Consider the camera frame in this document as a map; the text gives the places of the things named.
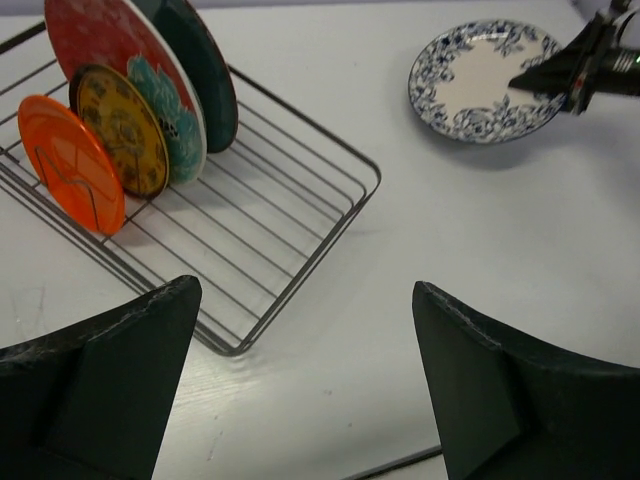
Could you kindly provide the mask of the orange small plate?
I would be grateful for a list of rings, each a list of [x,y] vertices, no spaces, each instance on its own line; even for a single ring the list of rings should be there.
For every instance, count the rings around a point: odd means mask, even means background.
[[[124,192],[97,137],[62,103],[25,97],[17,110],[20,137],[40,182],[72,220],[109,236],[124,224]]]

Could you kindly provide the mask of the red teal floral plate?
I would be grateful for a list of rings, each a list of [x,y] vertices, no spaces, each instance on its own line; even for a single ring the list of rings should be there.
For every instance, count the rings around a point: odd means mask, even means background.
[[[170,182],[188,184],[207,156],[199,97],[176,54],[132,1],[46,1],[49,39],[65,77],[88,64],[111,67],[143,96],[164,131]]]

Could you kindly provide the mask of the dark green plate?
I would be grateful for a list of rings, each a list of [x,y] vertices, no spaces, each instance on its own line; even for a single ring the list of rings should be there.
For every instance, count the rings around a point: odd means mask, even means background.
[[[207,151],[220,153],[236,138],[239,112],[231,73],[214,37],[188,1],[135,5],[171,47],[198,95],[206,121]]]

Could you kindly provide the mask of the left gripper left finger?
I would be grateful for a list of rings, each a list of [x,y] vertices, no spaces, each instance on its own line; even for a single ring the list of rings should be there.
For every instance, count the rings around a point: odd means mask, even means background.
[[[1,351],[4,479],[149,479],[202,298],[179,276]]]

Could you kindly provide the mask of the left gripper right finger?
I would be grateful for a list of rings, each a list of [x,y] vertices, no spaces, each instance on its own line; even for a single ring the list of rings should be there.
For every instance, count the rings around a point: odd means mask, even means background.
[[[432,283],[412,312],[452,479],[635,479],[639,371],[571,352]]]

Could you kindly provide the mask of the yellow patterned small plate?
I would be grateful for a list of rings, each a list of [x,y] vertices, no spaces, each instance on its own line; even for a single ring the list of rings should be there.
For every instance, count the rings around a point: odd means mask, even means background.
[[[70,80],[69,102],[104,147],[125,193],[150,200],[165,190],[169,153],[163,130],[126,77],[107,65],[82,65]]]

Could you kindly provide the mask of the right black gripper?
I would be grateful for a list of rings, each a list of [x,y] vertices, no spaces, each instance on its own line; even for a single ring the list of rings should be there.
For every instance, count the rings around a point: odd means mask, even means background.
[[[612,1],[594,14],[562,50],[513,77],[508,86],[548,95],[566,95],[564,109],[580,115],[597,93],[639,96],[639,49],[622,44],[636,1]]]

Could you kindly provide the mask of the blue white floral plate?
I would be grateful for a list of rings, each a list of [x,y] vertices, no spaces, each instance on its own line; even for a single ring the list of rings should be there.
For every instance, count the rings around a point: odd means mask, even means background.
[[[463,23],[419,53],[409,73],[409,103],[448,139],[480,145],[517,140],[550,122],[564,97],[513,89],[509,82],[561,49],[554,37],[526,22]]]

